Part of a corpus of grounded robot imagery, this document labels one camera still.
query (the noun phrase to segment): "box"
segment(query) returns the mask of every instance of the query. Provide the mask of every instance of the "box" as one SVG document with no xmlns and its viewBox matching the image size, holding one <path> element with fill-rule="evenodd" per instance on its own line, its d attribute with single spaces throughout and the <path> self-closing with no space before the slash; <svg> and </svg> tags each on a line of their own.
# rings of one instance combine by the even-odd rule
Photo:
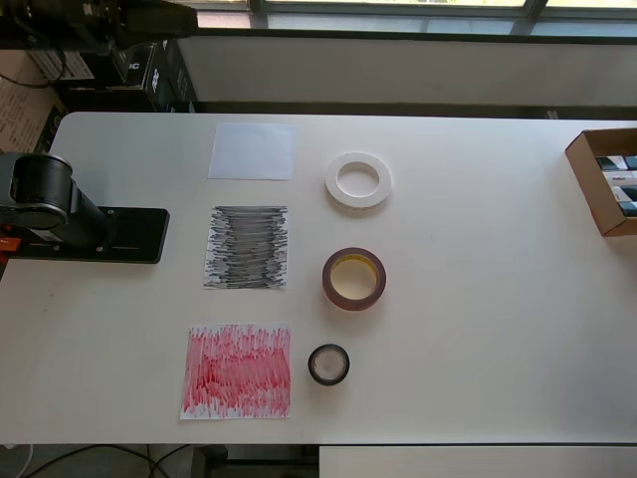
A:
<svg viewBox="0 0 637 478">
<path fill-rule="evenodd" d="M 153 45 L 132 49 L 124 85 L 106 87 L 58 86 L 71 112 L 172 113 L 176 99 Z"/>
<path fill-rule="evenodd" d="M 637 234 L 637 217 L 624 216 L 595 157 L 629 156 L 636 152 L 637 128 L 586 130 L 566 149 L 566 157 L 602 236 Z"/>
<path fill-rule="evenodd" d="M 45 83 L 22 51 L 0 50 L 0 71 L 22 83 Z M 65 113 L 53 89 L 25 88 L 0 79 L 0 152 L 49 151 Z"/>
<path fill-rule="evenodd" d="M 195 113 L 197 94 L 190 80 L 188 68 L 181 55 L 176 40 L 166 40 L 158 44 L 162 56 L 162 64 L 172 92 L 176 98 L 178 113 Z"/>
<path fill-rule="evenodd" d="M 65 52 L 67 67 L 60 82 L 74 87 L 123 85 L 128 74 L 132 52 L 112 50 L 109 55 Z M 49 81 L 56 80 L 62 63 L 54 50 L 36 50 L 29 56 Z"/>
</svg>

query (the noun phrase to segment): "wall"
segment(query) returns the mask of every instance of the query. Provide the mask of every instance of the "wall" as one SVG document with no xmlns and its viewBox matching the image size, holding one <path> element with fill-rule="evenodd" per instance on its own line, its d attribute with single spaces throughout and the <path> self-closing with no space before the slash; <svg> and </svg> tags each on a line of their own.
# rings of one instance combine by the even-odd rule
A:
<svg viewBox="0 0 637 478">
<path fill-rule="evenodd" d="M 637 106 L 637 46 L 198 37 L 204 102 Z"/>
</svg>

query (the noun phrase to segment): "window frame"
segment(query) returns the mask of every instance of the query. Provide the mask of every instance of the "window frame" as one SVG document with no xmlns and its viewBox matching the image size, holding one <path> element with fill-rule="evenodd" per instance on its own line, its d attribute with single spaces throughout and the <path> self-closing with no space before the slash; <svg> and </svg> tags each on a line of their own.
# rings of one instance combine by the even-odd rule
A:
<svg viewBox="0 0 637 478">
<path fill-rule="evenodd" d="M 527 18 L 528 20 L 630 20 L 637 19 L 637 8 L 549 7 L 548 0 L 526 0 L 520 7 L 489 7 L 465 5 L 395 5 L 355 2 L 303 2 L 247 0 L 248 11 L 254 14 L 337 14 L 337 15 L 397 15 L 465 18 Z M 185 3 L 197 10 L 245 11 L 243 3 Z"/>
<path fill-rule="evenodd" d="M 285 36 L 293 38 L 373 38 L 373 39 L 409 39 L 436 41 L 470 41 L 497 43 L 570 43 L 592 45 L 637 45 L 637 8 L 578 8 L 547 7 L 548 0 L 527 0 L 520 7 L 489 7 L 463 5 L 392 5 L 360 4 L 340 2 L 306 2 L 289 0 L 272 2 L 270 0 L 245 0 L 237 3 L 187 3 L 196 8 L 200 19 L 217 17 L 200 29 L 199 35 L 240 35 L 240 36 Z M 226 26 L 219 21 L 219 15 L 241 15 L 248 27 Z M 314 22 L 314 18 L 337 19 L 336 24 L 348 24 L 355 19 L 358 25 L 324 28 Z M 286 27 L 272 27 L 275 19 L 295 19 Z M 395 21 L 416 20 L 422 26 L 415 32 L 412 28 L 397 26 Z M 508 33 L 497 32 L 459 32 L 453 26 L 449 31 L 427 30 L 431 21 L 440 19 L 454 23 L 457 20 L 473 22 L 510 22 Z M 565 34 L 536 33 L 540 25 L 561 25 L 570 31 Z M 634 33 L 611 35 L 605 33 L 609 26 L 617 24 L 620 28 L 630 24 Z"/>
</svg>

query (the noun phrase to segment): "red scribbles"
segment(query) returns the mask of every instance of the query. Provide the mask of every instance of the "red scribbles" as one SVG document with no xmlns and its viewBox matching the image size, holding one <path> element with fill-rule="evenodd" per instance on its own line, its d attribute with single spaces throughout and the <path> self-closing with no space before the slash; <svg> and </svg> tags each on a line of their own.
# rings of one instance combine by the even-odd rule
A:
<svg viewBox="0 0 637 478">
<path fill-rule="evenodd" d="M 181 418 L 290 415 L 290 329 L 255 324 L 190 330 Z"/>
</svg>

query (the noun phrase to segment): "black equipment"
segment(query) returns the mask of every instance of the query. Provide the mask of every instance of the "black equipment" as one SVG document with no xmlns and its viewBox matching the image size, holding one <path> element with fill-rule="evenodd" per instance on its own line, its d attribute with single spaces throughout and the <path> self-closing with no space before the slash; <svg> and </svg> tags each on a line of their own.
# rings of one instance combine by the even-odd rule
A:
<svg viewBox="0 0 637 478">
<path fill-rule="evenodd" d="M 168 212 L 96 207 L 72 174 L 71 166 L 52 154 L 0 155 L 0 224 L 5 234 L 21 239 L 9 257 L 159 262 Z"/>
<path fill-rule="evenodd" d="M 107 55 L 198 31 L 196 11 L 161 0 L 0 0 L 0 49 Z"/>
</svg>

